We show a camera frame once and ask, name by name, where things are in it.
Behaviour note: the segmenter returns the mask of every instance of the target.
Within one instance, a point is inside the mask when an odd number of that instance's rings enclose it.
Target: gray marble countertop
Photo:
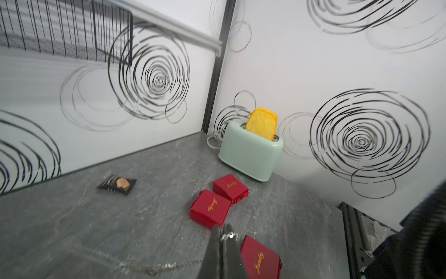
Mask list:
[[[128,196],[96,189],[110,173],[138,180]],[[201,259],[211,232],[189,209],[229,173],[249,188],[226,218],[239,242],[247,234],[278,253],[283,279],[349,278],[338,209],[276,174],[261,183],[230,168],[203,133],[0,197],[0,277],[150,278],[124,267]],[[199,268],[156,278],[193,279]]]

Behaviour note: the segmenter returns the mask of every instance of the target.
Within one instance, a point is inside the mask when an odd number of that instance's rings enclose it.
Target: black metal bracket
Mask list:
[[[376,221],[370,216],[342,202],[338,208],[342,210],[344,220],[345,241],[347,244],[350,278],[360,279],[360,271],[369,266],[374,258],[364,230],[362,216]]]

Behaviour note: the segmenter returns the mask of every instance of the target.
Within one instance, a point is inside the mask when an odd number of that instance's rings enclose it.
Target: metal rail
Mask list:
[[[215,50],[217,57],[220,56],[222,42],[203,32],[189,27],[147,6],[133,3],[132,0],[108,0],[108,2],[130,11],[134,17],[138,17],[162,28],[166,28],[190,39],[195,43],[207,46]]]

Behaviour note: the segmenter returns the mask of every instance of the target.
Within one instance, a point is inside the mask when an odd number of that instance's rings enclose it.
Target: black snack package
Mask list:
[[[104,182],[102,182],[97,189],[104,189],[128,195],[135,183],[136,179],[127,179],[124,177],[111,175]]]

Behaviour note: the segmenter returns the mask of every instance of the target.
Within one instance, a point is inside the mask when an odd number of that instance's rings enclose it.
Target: black swirl drawing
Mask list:
[[[213,0],[209,9],[209,27],[212,35],[219,38],[223,22],[223,13],[226,1]],[[251,25],[245,19],[245,1],[236,1],[232,15],[231,27],[228,36],[228,49],[238,53],[246,49],[252,38]]]
[[[315,158],[335,175],[350,180],[356,192],[368,183],[394,180],[420,160],[430,138],[420,105],[392,91],[350,90],[327,101],[315,114],[310,147]],[[381,198],[363,195],[369,198]]]
[[[436,0],[307,0],[308,14],[329,34],[365,31],[370,44],[408,53],[446,38],[446,4]]]
[[[118,73],[114,65],[109,72]],[[89,131],[106,132],[129,122],[129,115],[106,88],[107,65],[86,65],[71,73],[62,83],[59,97],[65,118],[72,124]]]
[[[0,109],[0,193],[60,175],[56,142],[37,123]]]
[[[229,121],[241,120],[247,122],[251,113],[256,109],[256,98],[246,90],[238,92],[234,97],[234,104],[225,107],[215,118],[213,136],[222,140]]]
[[[296,112],[285,117],[277,128],[277,133],[283,139],[283,151],[291,157],[298,159],[314,159],[312,148],[310,147],[310,126],[312,121],[319,121],[321,118],[315,117],[310,112]]]
[[[125,43],[121,52],[118,74],[111,71],[111,55],[108,59],[111,87],[122,108],[140,119],[178,123],[187,110],[186,95],[189,90],[190,64],[184,42],[175,33],[154,25],[135,24],[132,44]]]
[[[329,34],[353,34],[392,20],[417,1],[307,0],[307,9],[313,22],[324,32]]]
[[[446,38],[446,3],[418,1],[397,18],[365,33],[372,46],[397,54],[433,46]]]

